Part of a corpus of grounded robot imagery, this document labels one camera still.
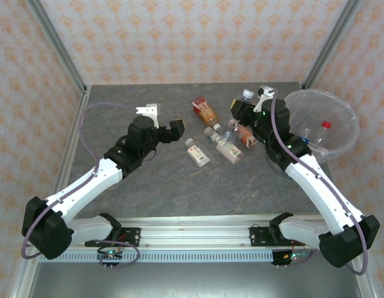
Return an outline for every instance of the water bottle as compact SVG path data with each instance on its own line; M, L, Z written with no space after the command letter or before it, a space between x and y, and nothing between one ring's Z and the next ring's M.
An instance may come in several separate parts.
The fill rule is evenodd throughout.
M239 96L239 99L248 103L251 103L251 99L254 97L254 93L250 90L245 89L243 94Z
M332 124L324 121L321 124L321 127L317 130L317 132L313 135L309 144L314 146L322 146L323 140L327 138L328 130L331 128Z
M228 124L223 128L221 137L225 141L234 143L237 139L237 120L231 119Z
M303 127L304 129L298 135L306 144L309 144L313 134L313 126L306 124Z

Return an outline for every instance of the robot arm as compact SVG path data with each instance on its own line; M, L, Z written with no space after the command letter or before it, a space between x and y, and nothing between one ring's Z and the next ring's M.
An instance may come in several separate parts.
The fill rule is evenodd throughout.
M297 163L278 143L270 119L273 95L268 87L258 91L261 100L257 106L243 101L234 101L231 112L233 117L245 126L250 126L254 136L265 145L269 158L294 179L306 192L323 216L326 225L305 222L284 213L270 221L269 231L272 238L279 243L284 239L297 240L320 249L323 256L335 267L342 267L362 253L362 244L351 215L358 221L370 248L379 229L379 222L373 216L365 217L355 208L325 175L316 158L311 154L307 144L290 132L289 110L285 102L275 102L275 123L277 131L285 146L302 162L313 168L317 176ZM336 196L323 183L324 179L350 210L346 213Z
M178 141L184 133L182 120L170 121L170 129L160 127L157 121L157 105L137 108L137 116L128 127L127 135L121 137L99 161L99 167L64 190L46 198L31 199L26 206L22 234L26 235L36 218L50 205L58 201L47 212L30 234L29 241L45 255L53 259L60 256L70 244L82 243L107 237L116 240L121 225L109 214L100 214L93 219L74 219L80 210L100 193L120 182L142 165L143 159L156 151L158 143ZM91 174L92 179L78 189Z

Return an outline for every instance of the metal frame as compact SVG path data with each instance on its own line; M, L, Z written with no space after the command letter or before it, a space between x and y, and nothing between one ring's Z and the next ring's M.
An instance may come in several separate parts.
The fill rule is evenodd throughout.
M91 87L84 85L81 76L76 69L72 59L65 49L58 33L45 12L39 0L27 0L37 19L41 23L48 39L52 43L60 60L64 64L75 86L82 92L79 105L76 110L72 129L68 136L68 144L63 156L61 169L58 173L58 180L55 185L55 192L63 189L69 180L71 166L78 142L77 123L81 112L88 102ZM352 19L361 0L349 0L346 4L335 28L331 32L318 59L310 71L303 88L310 88L317 79L324 64L328 60L342 33ZM204 217L160 217L160 218L130 218L120 219L123 226L138 226L143 229L143 236L140 246L143 251L165 251L171 250L251 250L248 228L252 224L267 226L270 219L276 215L224 215ZM320 215L299 215L302 219L323 222ZM272 247L258 248L267 250ZM72 250L91 250L84 246L71 247ZM35 248L28 249L30 254L36 252ZM34 260L22 260L17 277L12 288L11 298L28 297L32 287L33 278L37 270L40 258ZM360 268L361 257L353 262L355 268ZM360 291L363 298L380 297L375 276L368 267L364 276L357 276Z
M74 154L76 153L76 148L79 140L78 123L82 111L87 106L90 92L91 86L87 86L86 90L81 94L78 106L76 108L76 112L74 113L72 127L69 132L68 139L66 141L66 149L62 158L61 168L58 172L54 193L57 193L68 185L73 158Z
M272 250L146 250L139 249L138 263L258 263L273 262ZM135 259L135 251L126 249L121 257L115 260L119 263L127 263ZM40 263L94 263L101 254L96 250L67 250L59 257L48 260L44 257ZM112 262L112 259L104 259L103 263Z
M61 168L58 172L54 193L57 193L68 185L72 162L79 139L78 122L81 112L87 106L90 91L91 86L88 86L86 90L83 90L81 93L78 107L73 116L72 128L69 132L66 142L66 149L62 157ZM27 250L28 255L34 255L37 252L38 251L35 248L31 247L29 247ZM40 257L33 260L21 261L16 280L14 281L14 285L12 287L10 298L24 298L29 296L39 259Z
M50 18L48 17L42 3L40 0L27 0L30 8L36 15L39 23L42 25L44 32L46 33L49 41L54 47L54 50L58 54L60 60L62 61L64 67L68 71L74 85L83 92L86 88L86 85L81 78L79 71L75 67L68 51L66 51L65 46L63 45L60 36L56 32Z
M119 221L126 227L138 226L142 228L139 249L143 255L179 255L184 253L189 255L226 255L232 253L236 255L239 254L236 258L240 259L240 261L247 261L250 257L241 256L242 254L267 253L267 251L273 249L290 248L289 246L253 248L250 245L249 227L253 224L268 226L269 220L275 216L277 215L140 217L124 218ZM322 216L317 214L301 214L298 216L303 220L324 223ZM69 247L69 250L65 254L70 256L72 254L80 255L81 257L90 255L91 252L95 252L95 250L96 248L93 247L76 245ZM129 254L129 258L133 256L131 249L127 250L127 253ZM11 298L29 296L37 265L40 261L46 262L48 260L40 257L34 260L23 260L10 295ZM360 269L362 265L361 256L356 258L352 264L355 269ZM368 267L365 275L356 276L356 279L363 298L380 298L372 266Z
M313 68L311 69L305 83L302 84L303 89L311 88L314 82L316 81L318 75L324 68L325 63L331 56L347 25L353 18L354 12L356 11L361 2L361 0L349 0L347 2L339 20L336 22L336 25L333 28L333 31L329 35L326 43L324 44L323 49L318 55L315 65L313 65Z

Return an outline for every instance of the white bottle with label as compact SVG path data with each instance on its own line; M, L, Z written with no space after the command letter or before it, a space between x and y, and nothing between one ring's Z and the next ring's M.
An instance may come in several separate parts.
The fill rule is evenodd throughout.
M210 161L206 154L197 146L192 138L188 138L185 142L187 154L194 160L199 167Z
M217 143L217 150L226 157L232 164L237 163L243 157L243 152L234 146L232 143L227 142L219 136L211 127L204 130L204 134L211 138L212 142Z

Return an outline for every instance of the bottle label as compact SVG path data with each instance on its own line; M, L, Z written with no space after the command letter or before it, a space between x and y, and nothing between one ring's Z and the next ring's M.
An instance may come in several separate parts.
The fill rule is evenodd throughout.
M237 149L232 143L225 142L223 140L219 140L218 144L221 145L227 152L232 154L234 157L238 156L241 151Z
M254 137L252 132L250 132L246 127L240 128L238 138L247 148L249 148L251 144L255 144L257 142L257 139Z
M225 132L223 138L227 141L229 140L229 137L230 137L230 132Z
M203 153L203 151L200 150L196 145L191 146L188 151L190 155L193 156L193 158L196 159L199 163L204 159L208 159L208 157Z
M195 99L194 104L196 105L194 107L195 113L200 114L205 119L205 121L211 121L214 117L217 116L204 97Z

